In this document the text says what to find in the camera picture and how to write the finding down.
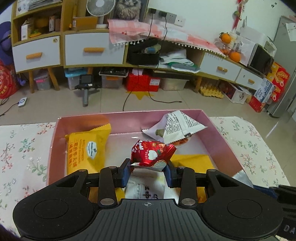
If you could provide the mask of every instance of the white snack package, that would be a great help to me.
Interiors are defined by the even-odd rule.
[[[142,131],[156,141],[171,144],[189,138],[205,128],[203,124],[176,110],[165,114],[160,122],[150,129]]]
[[[152,170],[152,171],[156,171],[156,172],[161,172],[165,168],[166,162],[163,160],[160,160],[160,161],[156,162],[151,167],[140,166],[139,163],[135,162],[135,163],[131,164],[131,166],[133,166],[134,168],[144,168],[144,169],[148,169],[148,170]]]
[[[127,199],[175,199],[179,200],[179,188],[169,188],[163,172],[135,169],[125,189]]]

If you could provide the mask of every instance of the power outlet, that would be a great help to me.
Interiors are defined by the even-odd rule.
[[[156,10],[156,13],[153,14],[153,20],[160,20],[160,21],[165,22],[165,19],[166,19],[167,23],[171,23],[171,24],[175,23],[176,18],[177,18],[176,14],[166,12],[167,13],[166,17],[161,17],[160,12],[166,12],[166,11]],[[148,18],[152,18],[152,13],[150,12],[150,9],[147,10],[146,16]]]
[[[167,20],[167,23],[172,23],[172,24],[174,24],[175,21],[176,21],[177,15],[168,12],[165,18],[166,18],[166,20]]]
[[[184,27],[185,26],[185,18],[181,17],[181,16],[177,16],[175,19],[174,24],[180,27]]]

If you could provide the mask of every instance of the white tiled floor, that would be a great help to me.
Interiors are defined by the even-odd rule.
[[[0,114],[22,97],[28,101],[22,108],[14,106],[0,117],[0,125],[23,123],[40,123],[56,121],[60,116],[80,115],[99,112],[120,112],[128,96],[124,88],[100,89],[91,91],[88,107],[82,106],[82,91],[71,91],[61,86],[60,91],[36,91],[31,94],[28,88],[23,88],[11,96],[8,102],[0,107]],[[126,102],[125,111],[138,110],[175,110],[202,109],[208,116],[238,116],[251,122],[259,131],[267,145],[279,161],[291,185],[296,186],[296,122],[288,115],[280,119],[269,117],[266,113],[256,113],[248,104],[233,104],[227,98],[218,99],[203,97],[190,88],[182,91],[163,91],[152,93],[153,98],[160,101],[182,101],[182,103],[166,104],[155,102],[144,96],[142,100],[131,94]]]

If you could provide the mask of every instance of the electric fan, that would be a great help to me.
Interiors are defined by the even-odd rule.
[[[115,7],[116,0],[87,0],[86,9],[93,15],[97,16],[97,28],[107,28],[107,24],[103,24],[104,16],[110,13]]]

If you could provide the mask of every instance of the pink cloth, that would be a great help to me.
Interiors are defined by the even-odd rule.
[[[148,23],[119,19],[108,19],[108,22],[110,41],[113,44],[142,40],[146,39],[149,35],[150,24]],[[165,37],[166,41],[172,41],[184,45],[205,49],[224,56],[224,54],[222,54],[221,51],[213,43],[210,43],[209,41],[202,39],[194,33],[190,33],[189,31],[181,27],[172,25],[168,26],[168,24],[167,29],[168,32]],[[160,24],[152,24],[150,37],[164,39],[165,34],[165,26],[162,26]]]

